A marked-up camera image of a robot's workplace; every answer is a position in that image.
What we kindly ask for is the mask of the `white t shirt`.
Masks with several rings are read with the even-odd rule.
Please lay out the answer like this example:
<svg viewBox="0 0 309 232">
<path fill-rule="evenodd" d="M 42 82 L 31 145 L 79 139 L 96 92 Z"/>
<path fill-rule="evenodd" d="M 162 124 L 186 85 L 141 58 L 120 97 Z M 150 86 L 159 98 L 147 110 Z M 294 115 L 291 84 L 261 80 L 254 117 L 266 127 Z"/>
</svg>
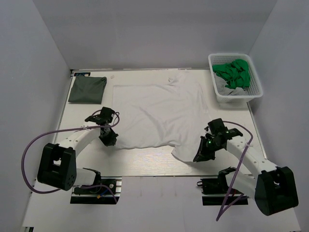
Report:
<svg viewBox="0 0 309 232">
<path fill-rule="evenodd" d="M 112 109 L 120 114 L 116 148 L 169 145 L 184 162 L 193 161 L 211 119 L 200 83 L 187 72 L 166 84 L 114 86 Z"/>
</svg>

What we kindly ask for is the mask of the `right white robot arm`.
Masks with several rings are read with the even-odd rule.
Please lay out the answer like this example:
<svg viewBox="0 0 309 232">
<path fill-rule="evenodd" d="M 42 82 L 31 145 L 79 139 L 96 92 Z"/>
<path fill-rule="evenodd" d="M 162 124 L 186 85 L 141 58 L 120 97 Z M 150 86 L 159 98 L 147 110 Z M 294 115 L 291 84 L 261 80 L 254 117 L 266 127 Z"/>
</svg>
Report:
<svg viewBox="0 0 309 232">
<path fill-rule="evenodd" d="M 197 182 L 202 189 L 203 204 L 219 205 L 218 217 L 234 204 L 245 204 L 248 198 L 266 216 L 298 206 L 293 171 L 265 158 L 251 147 L 252 139 L 246 141 L 241 131 L 228 129 L 225 123 L 220 118 L 208 123 L 194 161 L 213 160 L 215 153 L 224 149 L 239 163 L 237 167 L 221 170 L 215 178 Z"/>
</svg>

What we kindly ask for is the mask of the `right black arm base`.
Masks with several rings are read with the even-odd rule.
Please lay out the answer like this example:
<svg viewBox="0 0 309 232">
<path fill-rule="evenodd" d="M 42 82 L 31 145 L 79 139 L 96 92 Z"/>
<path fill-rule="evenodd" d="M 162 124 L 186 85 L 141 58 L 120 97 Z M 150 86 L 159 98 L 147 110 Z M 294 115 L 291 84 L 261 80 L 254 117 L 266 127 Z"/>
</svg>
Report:
<svg viewBox="0 0 309 232">
<path fill-rule="evenodd" d="M 201 188 L 203 206 L 221 206 L 227 190 L 223 190 L 218 183 L 217 178 L 203 178 L 197 181 L 197 187 Z M 242 193 L 232 189 L 225 205 L 229 205 Z M 242 196 L 234 205 L 248 205 L 248 197 Z"/>
</svg>

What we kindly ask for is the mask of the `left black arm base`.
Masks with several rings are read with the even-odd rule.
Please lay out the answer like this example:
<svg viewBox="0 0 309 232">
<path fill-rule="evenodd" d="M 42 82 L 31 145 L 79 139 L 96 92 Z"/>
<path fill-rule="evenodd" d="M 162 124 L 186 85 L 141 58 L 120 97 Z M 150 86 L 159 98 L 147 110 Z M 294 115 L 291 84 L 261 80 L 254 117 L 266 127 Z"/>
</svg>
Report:
<svg viewBox="0 0 309 232">
<path fill-rule="evenodd" d="M 94 185 L 98 185 L 98 187 L 91 189 L 74 187 L 70 197 L 70 204 L 117 204 L 121 194 L 122 177 L 101 177 Z"/>
</svg>

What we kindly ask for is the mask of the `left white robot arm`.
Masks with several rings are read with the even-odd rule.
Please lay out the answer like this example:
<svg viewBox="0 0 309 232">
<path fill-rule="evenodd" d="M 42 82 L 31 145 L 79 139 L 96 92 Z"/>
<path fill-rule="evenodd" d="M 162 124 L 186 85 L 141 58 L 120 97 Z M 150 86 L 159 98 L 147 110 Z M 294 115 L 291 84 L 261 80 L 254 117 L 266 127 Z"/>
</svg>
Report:
<svg viewBox="0 0 309 232">
<path fill-rule="evenodd" d="M 112 127 L 119 122 L 118 112 L 102 107 L 99 114 L 87 117 L 84 124 L 72 129 L 73 134 L 63 141 L 45 145 L 38 169 L 38 181 L 65 191 L 75 186 L 85 186 L 92 193 L 100 191 L 102 181 L 99 172 L 77 168 L 76 158 L 95 139 L 100 139 L 105 146 L 114 146 L 118 134 Z"/>
</svg>

